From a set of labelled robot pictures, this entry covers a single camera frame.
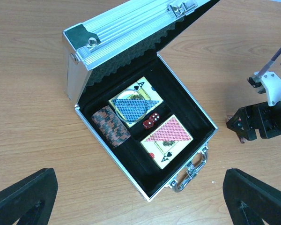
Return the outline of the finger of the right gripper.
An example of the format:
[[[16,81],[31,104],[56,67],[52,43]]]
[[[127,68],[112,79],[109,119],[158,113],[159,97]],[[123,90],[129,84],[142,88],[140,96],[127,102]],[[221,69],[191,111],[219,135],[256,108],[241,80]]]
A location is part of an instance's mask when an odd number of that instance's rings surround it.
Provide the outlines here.
[[[227,115],[226,126],[236,133],[240,143],[246,142],[246,118],[244,109],[238,109],[234,115]]]

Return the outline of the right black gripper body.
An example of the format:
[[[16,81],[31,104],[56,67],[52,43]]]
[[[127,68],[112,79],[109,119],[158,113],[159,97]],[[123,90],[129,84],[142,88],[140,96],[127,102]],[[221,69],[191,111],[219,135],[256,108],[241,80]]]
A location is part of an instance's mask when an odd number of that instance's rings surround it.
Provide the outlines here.
[[[275,106],[267,102],[241,107],[246,118],[246,140],[257,139],[256,130],[260,137],[270,139],[281,135],[281,101]]]

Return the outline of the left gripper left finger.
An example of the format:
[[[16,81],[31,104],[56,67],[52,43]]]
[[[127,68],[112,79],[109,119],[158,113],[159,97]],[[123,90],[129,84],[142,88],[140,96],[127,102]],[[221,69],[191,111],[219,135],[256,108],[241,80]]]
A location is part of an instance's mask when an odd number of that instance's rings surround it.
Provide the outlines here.
[[[53,168],[43,168],[0,191],[0,225],[46,225],[58,191]]]

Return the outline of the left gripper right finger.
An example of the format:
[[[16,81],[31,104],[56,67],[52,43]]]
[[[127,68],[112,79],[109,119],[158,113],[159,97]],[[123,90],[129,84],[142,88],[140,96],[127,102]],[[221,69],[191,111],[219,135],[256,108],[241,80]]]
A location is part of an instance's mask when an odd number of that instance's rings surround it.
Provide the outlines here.
[[[235,225],[281,225],[281,191],[240,169],[228,169],[223,196]]]

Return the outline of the red playing card deck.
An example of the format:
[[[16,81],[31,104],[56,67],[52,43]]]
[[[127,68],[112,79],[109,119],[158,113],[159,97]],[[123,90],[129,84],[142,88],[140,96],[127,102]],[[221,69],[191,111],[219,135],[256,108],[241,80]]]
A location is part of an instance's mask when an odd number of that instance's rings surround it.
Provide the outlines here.
[[[172,115],[140,144],[162,170],[192,141],[189,131]]]

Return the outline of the aluminium poker case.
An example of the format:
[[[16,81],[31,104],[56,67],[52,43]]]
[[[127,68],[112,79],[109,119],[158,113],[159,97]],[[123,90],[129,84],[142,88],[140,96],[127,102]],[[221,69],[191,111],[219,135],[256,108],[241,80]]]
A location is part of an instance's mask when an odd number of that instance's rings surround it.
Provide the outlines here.
[[[160,51],[214,0],[130,0],[65,29],[66,94],[139,193],[180,192],[218,128]]]

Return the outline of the red dice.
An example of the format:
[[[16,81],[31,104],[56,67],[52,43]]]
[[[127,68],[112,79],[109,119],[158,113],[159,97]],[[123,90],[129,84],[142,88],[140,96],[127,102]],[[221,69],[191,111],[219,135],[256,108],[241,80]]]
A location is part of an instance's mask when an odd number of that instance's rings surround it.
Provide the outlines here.
[[[160,116],[158,113],[154,112],[149,116],[147,120],[143,122],[143,126],[145,129],[150,129],[154,126],[154,124],[160,119]]]

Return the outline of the blue playing card deck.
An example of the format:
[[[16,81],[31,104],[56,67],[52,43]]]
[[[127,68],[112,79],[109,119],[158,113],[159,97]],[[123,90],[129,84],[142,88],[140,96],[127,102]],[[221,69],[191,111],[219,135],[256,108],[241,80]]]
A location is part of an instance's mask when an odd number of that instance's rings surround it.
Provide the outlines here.
[[[126,89],[132,89],[136,92],[138,92],[139,94],[141,94],[148,103],[148,111],[147,114],[151,111],[153,111],[155,108],[157,108],[162,102],[163,99],[160,97],[160,95],[157,93],[157,91],[154,89],[154,87],[150,84],[150,82],[145,78],[145,77],[141,77],[139,80],[137,80],[136,82],[134,82],[133,84],[131,84],[130,86],[126,87],[124,90]],[[118,94],[116,94],[114,97],[112,97],[109,100],[109,104],[110,106],[115,110],[115,107],[113,105],[113,103],[111,102],[112,99],[114,99]],[[126,126],[128,126],[128,128],[131,128],[132,126],[134,126],[137,122],[133,122],[133,123],[126,123],[124,121],[122,121]]]

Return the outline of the stack of poker chips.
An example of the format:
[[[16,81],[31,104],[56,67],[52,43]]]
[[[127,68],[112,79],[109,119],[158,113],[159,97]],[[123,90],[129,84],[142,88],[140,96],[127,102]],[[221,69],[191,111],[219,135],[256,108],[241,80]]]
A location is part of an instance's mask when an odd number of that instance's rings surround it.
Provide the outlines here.
[[[91,119],[113,147],[120,146],[131,137],[127,128],[109,105],[95,112]]]

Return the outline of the clear acrylic dealer button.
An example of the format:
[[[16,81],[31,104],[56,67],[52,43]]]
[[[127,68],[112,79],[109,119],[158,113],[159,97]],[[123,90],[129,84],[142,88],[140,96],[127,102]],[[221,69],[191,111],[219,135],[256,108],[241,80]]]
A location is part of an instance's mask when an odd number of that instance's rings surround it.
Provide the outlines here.
[[[126,89],[111,100],[120,119],[126,123],[138,122],[148,111],[147,100],[138,92]]]

